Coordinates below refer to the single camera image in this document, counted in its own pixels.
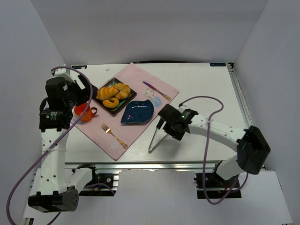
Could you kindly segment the metal tongs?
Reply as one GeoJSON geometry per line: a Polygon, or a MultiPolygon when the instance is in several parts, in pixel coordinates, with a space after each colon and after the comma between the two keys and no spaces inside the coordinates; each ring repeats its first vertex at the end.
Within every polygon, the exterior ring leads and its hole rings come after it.
{"type": "Polygon", "coordinates": [[[148,147],[149,154],[151,154],[169,136],[164,130],[161,130],[164,124],[165,121],[160,118],[148,147]]]}

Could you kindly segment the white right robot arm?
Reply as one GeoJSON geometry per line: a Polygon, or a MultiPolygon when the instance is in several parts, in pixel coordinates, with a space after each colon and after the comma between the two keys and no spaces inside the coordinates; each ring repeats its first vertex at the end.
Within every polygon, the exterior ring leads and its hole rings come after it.
{"type": "Polygon", "coordinates": [[[176,109],[169,104],[158,115],[160,120],[157,128],[162,128],[174,139],[180,141],[186,133],[201,135],[236,152],[235,156],[217,163],[213,171],[204,177],[208,188],[224,187],[226,182],[241,173],[257,175],[270,153],[266,139],[255,126],[247,129],[230,127],[206,119],[197,111],[184,106],[176,109]]]}

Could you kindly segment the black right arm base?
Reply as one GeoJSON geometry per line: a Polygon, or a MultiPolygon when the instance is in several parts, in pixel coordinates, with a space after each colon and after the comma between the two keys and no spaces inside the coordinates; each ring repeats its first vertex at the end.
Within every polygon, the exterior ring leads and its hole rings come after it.
{"type": "MultiPolygon", "coordinates": [[[[206,191],[207,196],[212,200],[221,199],[226,192],[230,189],[231,185],[234,183],[235,178],[230,178],[225,182],[218,183],[214,181],[207,182],[207,178],[210,176],[210,173],[205,174],[206,178],[206,191]]],[[[196,173],[194,177],[194,182],[196,184],[196,192],[198,199],[205,199],[204,191],[203,191],[203,183],[202,183],[202,173],[196,173]]],[[[230,199],[239,199],[242,198],[241,191],[239,190],[240,183],[237,181],[226,198],[230,199]]]]}

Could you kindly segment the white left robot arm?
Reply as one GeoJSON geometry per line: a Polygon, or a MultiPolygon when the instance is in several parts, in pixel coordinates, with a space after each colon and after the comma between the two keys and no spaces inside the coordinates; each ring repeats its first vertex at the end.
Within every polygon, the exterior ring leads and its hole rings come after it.
{"type": "Polygon", "coordinates": [[[29,196],[28,205],[40,212],[75,211],[79,193],[94,178],[89,167],[79,168],[67,180],[65,177],[66,144],[70,130],[79,119],[72,121],[72,110],[84,103],[90,104],[97,95],[97,87],[84,74],[78,74],[81,88],[70,72],[62,66],[51,70],[52,78],[46,81],[47,97],[39,109],[39,129],[42,137],[41,172],[36,193],[29,196]]]}

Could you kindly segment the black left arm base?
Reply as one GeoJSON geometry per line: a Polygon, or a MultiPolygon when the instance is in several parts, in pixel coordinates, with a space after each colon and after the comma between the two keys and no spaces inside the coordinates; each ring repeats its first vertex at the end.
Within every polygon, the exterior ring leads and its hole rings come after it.
{"type": "Polygon", "coordinates": [[[86,184],[79,196],[114,196],[116,193],[116,185],[113,184],[115,174],[99,173],[95,164],[82,164],[72,169],[73,175],[82,168],[91,169],[92,180],[86,184]]]}

